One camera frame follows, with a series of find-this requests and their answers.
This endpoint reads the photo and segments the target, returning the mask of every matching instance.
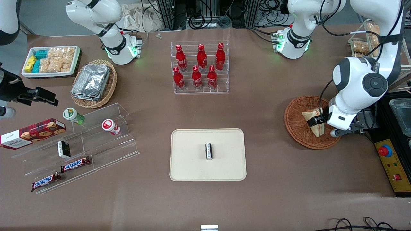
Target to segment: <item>red cap bottle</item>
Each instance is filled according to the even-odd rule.
[[[201,82],[201,73],[199,72],[199,67],[197,65],[193,66],[193,74],[191,77],[193,78],[194,88],[196,90],[201,90],[203,88],[203,83]]]
[[[201,72],[207,71],[207,54],[204,51],[204,45],[199,44],[199,52],[197,53],[197,62]]]
[[[215,68],[219,71],[224,69],[224,62],[226,61],[226,53],[224,52],[224,44],[220,42],[215,53]]]
[[[174,82],[175,82],[175,86],[177,87],[177,90],[179,91],[184,90],[185,89],[184,79],[178,67],[174,67],[173,72],[174,72]]]
[[[210,65],[209,72],[207,74],[207,82],[208,82],[208,87],[211,90],[214,90],[217,88],[217,73],[215,72],[213,65]]]
[[[177,65],[182,72],[187,71],[187,59],[180,44],[175,46],[177,53],[175,54],[175,59],[177,60]]]

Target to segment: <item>red button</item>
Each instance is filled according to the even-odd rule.
[[[399,174],[395,174],[393,177],[394,180],[401,180],[401,176]]]
[[[388,155],[388,148],[381,146],[378,148],[378,153],[382,156]]]

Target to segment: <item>foil container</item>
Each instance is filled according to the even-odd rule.
[[[80,72],[71,94],[78,99],[101,100],[110,76],[106,65],[88,64]]]

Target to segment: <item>yellow snack package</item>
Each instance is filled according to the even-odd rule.
[[[31,73],[33,71],[33,66],[36,63],[37,59],[34,57],[34,55],[30,56],[28,58],[26,65],[24,66],[24,70],[28,73]]]

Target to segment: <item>brown paper tablecloth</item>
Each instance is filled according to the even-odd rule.
[[[330,26],[337,33],[358,25]],[[229,37],[230,93],[174,95],[171,41]],[[344,136],[328,150],[309,150],[284,125],[287,104],[318,95],[334,66],[349,55],[349,37],[322,28],[305,55],[288,60],[246,29],[184,30],[150,34],[141,58],[115,66],[118,83],[107,104],[128,112],[129,129],[140,155],[45,195],[30,192],[21,161],[1,149],[0,229],[26,230],[199,230],[219,224],[222,231],[314,230],[334,226],[333,218],[361,224],[363,216],[410,229],[410,199],[393,198],[379,157],[365,137]],[[80,65],[108,59],[97,36],[28,36],[29,47],[77,45]],[[57,94],[58,107],[10,103],[17,116],[0,121],[7,133],[47,118],[62,119],[72,106],[73,78],[24,79]],[[335,94],[331,86],[324,97]],[[175,129],[240,128],[245,135],[247,177],[239,182],[174,182],[169,178],[170,140]]]

